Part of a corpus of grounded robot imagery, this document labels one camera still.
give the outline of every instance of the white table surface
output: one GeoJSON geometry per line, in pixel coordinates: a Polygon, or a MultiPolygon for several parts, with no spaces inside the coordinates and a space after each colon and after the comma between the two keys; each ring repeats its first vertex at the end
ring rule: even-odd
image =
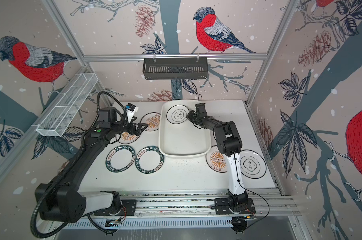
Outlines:
{"type": "MultiPolygon", "coordinates": [[[[161,112],[165,102],[132,102],[139,107],[135,116],[141,118],[151,112],[161,112]]],[[[255,151],[263,156],[255,132],[241,100],[205,101],[208,115],[220,121],[234,121],[241,136],[242,148],[255,151]]],[[[136,154],[144,147],[158,146],[159,130],[141,134],[138,140],[128,144],[136,154]]],[[[212,146],[217,145],[211,134],[212,146]]],[[[212,170],[205,156],[194,159],[171,159],[165,157],[163,166],[156,172],[144,174],[137,170],[133,163],[127,170],[113,173],[106,168],[106,157],[120,143],[109,144],[94,160],[92,166],[83,178],[79,192],[114,190],[119,192],[134,192],[137,194],[183,194],[183,193],[218,193],[227,192],[228,174],[212,170]]],[[[275,188],[270,171],[259,179],[251,179],[242,175],[244,185],[249,189],[275,188]]]]}

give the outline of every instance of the white plastic tray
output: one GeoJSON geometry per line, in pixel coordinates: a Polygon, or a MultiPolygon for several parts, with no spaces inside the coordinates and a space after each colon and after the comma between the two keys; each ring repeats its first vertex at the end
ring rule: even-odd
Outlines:
{"type": "Polygon", "coordinates": [[[184,105],[189,110],[195,110],[195,104],[197,100],[174,100],[162,106],[158,146],[165,156],[181,159],[195,158],[204,156],[212,147],[210,130],[198,129],[187,119],[179,124],[171,123],[167,119],[167,113],[173,106],[184,105]]]}

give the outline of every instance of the black metal basket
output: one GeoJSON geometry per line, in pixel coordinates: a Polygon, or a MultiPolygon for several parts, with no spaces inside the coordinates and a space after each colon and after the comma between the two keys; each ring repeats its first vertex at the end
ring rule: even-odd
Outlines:
{"type": "Polygon", "coordinates": [[[144,59],[145,79],[205,79],[207,58],[144,59]]]}

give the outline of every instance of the bird head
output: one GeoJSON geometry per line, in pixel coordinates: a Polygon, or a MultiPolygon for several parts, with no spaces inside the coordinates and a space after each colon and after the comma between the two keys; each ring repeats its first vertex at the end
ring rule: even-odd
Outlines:
{"type": "Polygon", "coordinates": [[[196,13],[194,14],[193,19],[197,20],[197,22],[201,23],[203,21],[204,17],[206,17],[209,14],[215,14],[213,8],[201,7],[201,8],[198,8],[196,13]]]}
{"type": "Polygon", "coordinates": [[[13,36],[5,36],[0,39],[0,59],[14,61],[15,57],[12,48],[15,44],[19,43],[19,39],[13,36]]]}

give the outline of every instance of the white wire mesh basket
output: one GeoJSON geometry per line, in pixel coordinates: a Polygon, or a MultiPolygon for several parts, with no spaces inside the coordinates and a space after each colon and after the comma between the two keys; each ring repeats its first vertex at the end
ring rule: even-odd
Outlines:
{"type": "Polygon", "coordinates": [[[37,132],[42,136],[61,137],[97,81],[95,73],[78,74],[68,91],[59,94],[61,99],[38,126],[37,132]]]}

